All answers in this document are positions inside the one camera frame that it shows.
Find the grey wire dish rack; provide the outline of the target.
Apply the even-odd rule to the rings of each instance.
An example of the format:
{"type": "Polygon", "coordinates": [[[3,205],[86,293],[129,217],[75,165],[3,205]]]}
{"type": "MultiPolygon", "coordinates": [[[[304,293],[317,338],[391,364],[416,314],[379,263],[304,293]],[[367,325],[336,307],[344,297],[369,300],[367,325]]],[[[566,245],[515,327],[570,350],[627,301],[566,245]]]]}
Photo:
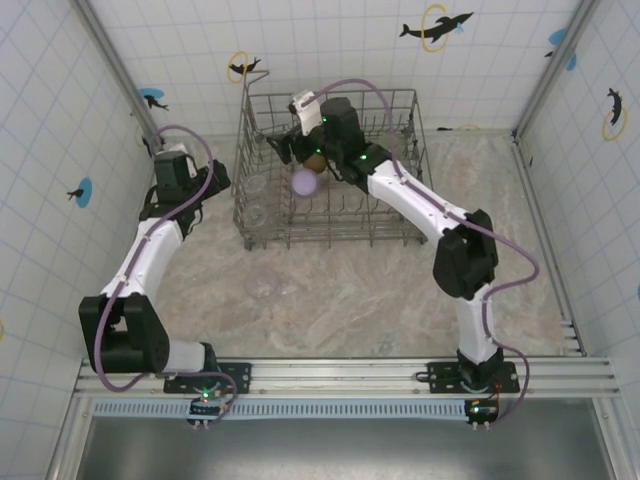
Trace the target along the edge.
{"type": "MultiPolygon", "coordinates": [[[[335,166],[319,175],[320,186],[314,196],[299,198],[290,187],[293,173],[301,168],[292,162],[283,164],[268,145],[268,136],[285,133],[297,124],[288,105],[289,90],[271,89],[268,71],[257,70],[242,85],[240,121],[236,146],[234,180],[231,188],[235,201],[233,220],[252,250],[271,242],[286,246],[300,242],[320,242],[328,246],[338,241],[382,240],[426,241],[408,220],[391,206],[365,194],[355,186],[336,179],[335,166]],[[263,173],[268,184],[262,195],[247,196],[245,178],[263,173]],[[243,212],[251,203],[262,203],[270,212],[268,223],[247,229],[243,212]]],[[[416,90],[387,88],[386,102],[364,86],[340,87],[330,97],[346,97],[355,107],[367,140],[397,153],[399,161],[415,178],[432,186],[432,173],[423,132],[422,114],[416,90]]]]}

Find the lavender plastic cup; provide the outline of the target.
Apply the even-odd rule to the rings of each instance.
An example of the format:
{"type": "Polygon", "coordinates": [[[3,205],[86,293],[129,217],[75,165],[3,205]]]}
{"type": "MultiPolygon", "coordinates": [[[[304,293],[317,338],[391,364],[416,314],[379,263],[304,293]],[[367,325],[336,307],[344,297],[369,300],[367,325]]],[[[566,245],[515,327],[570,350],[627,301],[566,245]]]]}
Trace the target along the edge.
{"type": "Polygon", "coordinates": [[[319,186],[319,177],[313,170],[302,168],[295,171],[291,176],[291,190],[293,194],[299,198],[314,196],[319,186]]]}

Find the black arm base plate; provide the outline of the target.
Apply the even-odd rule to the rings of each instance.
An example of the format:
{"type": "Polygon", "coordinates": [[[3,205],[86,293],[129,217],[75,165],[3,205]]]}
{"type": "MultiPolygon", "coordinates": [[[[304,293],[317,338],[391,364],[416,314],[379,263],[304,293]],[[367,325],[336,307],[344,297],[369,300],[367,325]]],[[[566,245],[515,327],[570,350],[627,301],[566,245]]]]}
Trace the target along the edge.
{"type": "Polygon", "coordinates": [[[502,363],[485,379],[465,380],[458,362],[436,361],[426,364],[426,378],[432,394],[490,394],[499,388],[501,393],[521,391],[515,364],[502,363]]]}
{"type": "Polygon", "coordinates": [[[247,394],[252,377],[252,364],[248,362],[222,362],[218,364],[219,373],[211,375],[204,372],[181,373],[164,381],[165,394],[200,395],[211,397],[214,393],[233,393],[232,383],[238,394],[247,394]]]}

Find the aluminium corner post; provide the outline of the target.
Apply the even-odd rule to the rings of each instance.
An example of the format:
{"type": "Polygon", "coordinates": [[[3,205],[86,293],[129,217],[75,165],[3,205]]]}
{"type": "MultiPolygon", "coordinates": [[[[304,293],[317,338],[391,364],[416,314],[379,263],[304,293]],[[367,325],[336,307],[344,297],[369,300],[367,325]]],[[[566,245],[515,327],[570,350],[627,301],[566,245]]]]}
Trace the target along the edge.
{"type": "Polygon", "coordinates": [[[562,40],[554,49],[548,68],[538,82],[534,93],[527,104],[517,126],[512,130],[512,138],[520,144],[531,130],[545,102],[552,93],[557,81],[566,70],[566,65],[577,53],[581,37],[584,35],[602,0],[580,0],[578,8],[565,28],[562,40]]]}
{"type": "Polygon", "coordinates": [[[109,38],[102,21],[99,19],[90,0],[70,0],[71,7],[79,17],[85,31],[98,50],[107,69],[112,74],[120,91],[127,99],[131,115],[137,120],[142,133],[152,153],[158,148],[158,137],[154,134],[158,130],[146,101],[143,99],[129,74],[121,56],[109,38]]]}

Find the aluminium frame leg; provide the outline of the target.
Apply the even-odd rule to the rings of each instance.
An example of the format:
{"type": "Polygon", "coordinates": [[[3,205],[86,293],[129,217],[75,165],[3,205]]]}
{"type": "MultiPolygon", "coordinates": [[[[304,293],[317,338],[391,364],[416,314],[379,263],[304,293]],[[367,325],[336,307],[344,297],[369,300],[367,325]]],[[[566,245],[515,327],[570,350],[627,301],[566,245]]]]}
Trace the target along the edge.
{"type": "Polygon", "coordinates": [[[89,397],[73,397],[64,418],[46,480],[76,480],[93,418],[89,397]]]}
{"type": "Polygon", "coordinates": [[[612,478],[626,480],[627,461],[613,404],[608,398],[594,398],[592,402],[598,417],[612,478]]]}

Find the aluminium side rail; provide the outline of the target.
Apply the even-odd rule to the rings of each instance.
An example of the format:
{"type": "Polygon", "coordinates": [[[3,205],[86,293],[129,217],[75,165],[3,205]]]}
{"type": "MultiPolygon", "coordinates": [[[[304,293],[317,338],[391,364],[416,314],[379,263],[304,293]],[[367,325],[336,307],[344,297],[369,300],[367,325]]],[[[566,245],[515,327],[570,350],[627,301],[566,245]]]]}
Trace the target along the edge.
{"type": "Polygon", "coordinates": [[[523,147],[523,140],[520,140],[518,137],[511,138],[511,154],[523,187],[524,198],[526,199],[532,217],[535,235],[542,255],[542,270],[549,280],[554,302],[559,310],[560,325],[564,336],[563,354],[571,357],[585,357],[587,352],[576,323],[574,309],[569,298],[569,292],[564,282],[557,255],[554,251],[552,238],[547,228],[539,195],[535,191],[529,173],[523,147]]]}

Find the black controller board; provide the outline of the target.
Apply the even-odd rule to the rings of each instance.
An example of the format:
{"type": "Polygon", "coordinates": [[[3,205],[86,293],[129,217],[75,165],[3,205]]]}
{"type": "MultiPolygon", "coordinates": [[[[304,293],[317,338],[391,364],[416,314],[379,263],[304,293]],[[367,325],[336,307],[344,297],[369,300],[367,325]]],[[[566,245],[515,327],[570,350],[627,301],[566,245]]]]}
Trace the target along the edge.
{"type": "Polygon", "coordinates": [[[499,401],[496,398],[467,400],[464,403],[466,423],[476,431],[480,428],[488,430],[500,414],[499,401]]]}
{"type": "Polygon", "coordinates": [[[189,406],[187,422],[194,431],[208,430],[219,423],[235,403],[237,392],[232,386],[204,388],[189,406]]]}

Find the black shark blue circle sticker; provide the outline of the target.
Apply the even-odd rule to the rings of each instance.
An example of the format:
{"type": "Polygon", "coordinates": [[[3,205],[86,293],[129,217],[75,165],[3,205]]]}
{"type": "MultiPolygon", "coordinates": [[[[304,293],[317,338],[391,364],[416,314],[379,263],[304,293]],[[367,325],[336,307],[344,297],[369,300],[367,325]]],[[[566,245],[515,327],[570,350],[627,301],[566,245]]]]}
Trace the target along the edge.
{"type": "Polygon", "coordinates": [[[169,110],[167,104],[161,103],[161,100],[165,97],[165,93],[162,90],[154,87],[144,87],[139,89],[139,93],[150,110],[169,110]]]}

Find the blue circle black ray sticker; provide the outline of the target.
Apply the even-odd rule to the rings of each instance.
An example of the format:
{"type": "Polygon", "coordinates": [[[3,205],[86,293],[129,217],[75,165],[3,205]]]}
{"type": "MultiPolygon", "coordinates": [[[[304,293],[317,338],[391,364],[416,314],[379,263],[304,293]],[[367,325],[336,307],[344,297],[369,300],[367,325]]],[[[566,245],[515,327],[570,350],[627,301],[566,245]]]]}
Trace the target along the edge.
{"type": "MultiPolygon", "coordinates": [[[[554,55],[556,49],[564,40],[565,35],[566,35],[565,29],[559,29],[550,34],[550,36],[548,37],[548,42],[551,45],[552,49],[544,55],[545,58],[551,58],[554,55]]],[[[573,48],[571,49],[571,55],[566,64],[566,70],[572,71],[575,69],[576,65],[577,65],[576,46],[573,46],[573,48]]]]}

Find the long aluminium base rail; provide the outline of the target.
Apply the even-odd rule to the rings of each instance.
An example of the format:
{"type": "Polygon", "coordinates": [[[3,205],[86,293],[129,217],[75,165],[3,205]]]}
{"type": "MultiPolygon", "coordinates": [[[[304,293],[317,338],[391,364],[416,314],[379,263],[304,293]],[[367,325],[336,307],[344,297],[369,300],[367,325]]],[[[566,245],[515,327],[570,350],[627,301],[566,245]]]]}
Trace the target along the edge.
{"type": "MultiPolygon", "coordinates": [[[[597,357],[533,357],[515,364],[527,399],[616,398],[611,362],[597,357]]],[[[249,359],[252,377],[244,398],[468,398],[432,394],[429,358],[249,359]]]]}

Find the small fish blue oval sticker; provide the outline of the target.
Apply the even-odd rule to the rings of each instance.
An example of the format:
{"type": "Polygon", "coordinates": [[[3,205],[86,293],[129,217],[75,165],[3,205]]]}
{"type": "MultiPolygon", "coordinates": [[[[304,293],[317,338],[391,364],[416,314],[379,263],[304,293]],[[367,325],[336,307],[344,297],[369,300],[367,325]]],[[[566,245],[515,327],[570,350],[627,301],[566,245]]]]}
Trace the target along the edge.
{"type": "Polygon", "coordinates": [[[89,177],[83,178],[77,187],[66,193],[69,201],[74,201],[75,204],[81,208],[86,208],[93,195],[93,182],[89,177]]]}

